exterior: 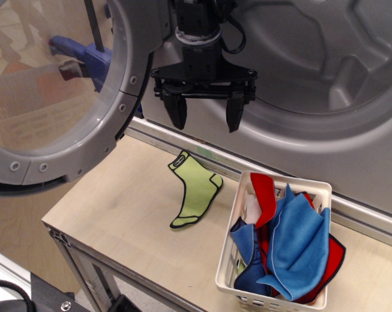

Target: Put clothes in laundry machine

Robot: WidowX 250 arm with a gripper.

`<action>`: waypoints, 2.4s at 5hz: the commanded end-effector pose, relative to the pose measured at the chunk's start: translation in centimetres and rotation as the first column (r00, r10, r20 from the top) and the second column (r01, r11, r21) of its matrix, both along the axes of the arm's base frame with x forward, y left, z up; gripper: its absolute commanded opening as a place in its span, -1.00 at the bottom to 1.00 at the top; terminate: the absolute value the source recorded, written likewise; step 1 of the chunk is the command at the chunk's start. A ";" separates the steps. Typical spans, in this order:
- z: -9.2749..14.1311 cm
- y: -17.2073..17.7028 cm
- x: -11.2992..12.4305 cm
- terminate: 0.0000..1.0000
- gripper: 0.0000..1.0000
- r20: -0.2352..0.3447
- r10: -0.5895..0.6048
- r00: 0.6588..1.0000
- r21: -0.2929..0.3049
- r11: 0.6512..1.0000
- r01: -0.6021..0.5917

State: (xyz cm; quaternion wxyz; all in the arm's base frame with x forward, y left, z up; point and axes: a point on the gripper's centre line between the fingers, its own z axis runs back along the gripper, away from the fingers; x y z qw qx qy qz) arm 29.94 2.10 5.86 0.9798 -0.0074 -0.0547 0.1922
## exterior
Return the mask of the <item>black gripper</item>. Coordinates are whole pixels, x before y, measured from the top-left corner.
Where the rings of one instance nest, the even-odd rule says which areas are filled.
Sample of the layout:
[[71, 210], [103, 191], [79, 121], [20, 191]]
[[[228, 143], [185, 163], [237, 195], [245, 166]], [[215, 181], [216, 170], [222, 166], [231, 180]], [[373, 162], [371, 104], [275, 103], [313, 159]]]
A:
[[244, 102], [255, 99], [257, 72], [228, 62], [218, 46], [183, 48], [181, 62], [154, 68], [150, 76], [155, 80], [155, 95], [164, 97], [170, 120], [179, 130], [184, 129], [187, 121], [185, 98], [227, 99], [230, 133], [239, 128]]

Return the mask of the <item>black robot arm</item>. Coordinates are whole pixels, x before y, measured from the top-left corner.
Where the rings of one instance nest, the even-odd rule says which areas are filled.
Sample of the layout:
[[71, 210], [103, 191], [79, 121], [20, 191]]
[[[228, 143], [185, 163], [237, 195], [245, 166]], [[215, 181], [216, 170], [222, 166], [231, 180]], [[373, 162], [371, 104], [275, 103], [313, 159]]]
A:
[[225, 99], [230, 132], [238, 130], [244, 106], [255, 99], [257, 72], [227, 61], [223, 54], [240, 53], [246, 45], [241, 24], [231, 13], [236, 1], [173, 1], [183, 60], [154, 68], [154, 93], [173, 125], [183, 129], [191, 99]]

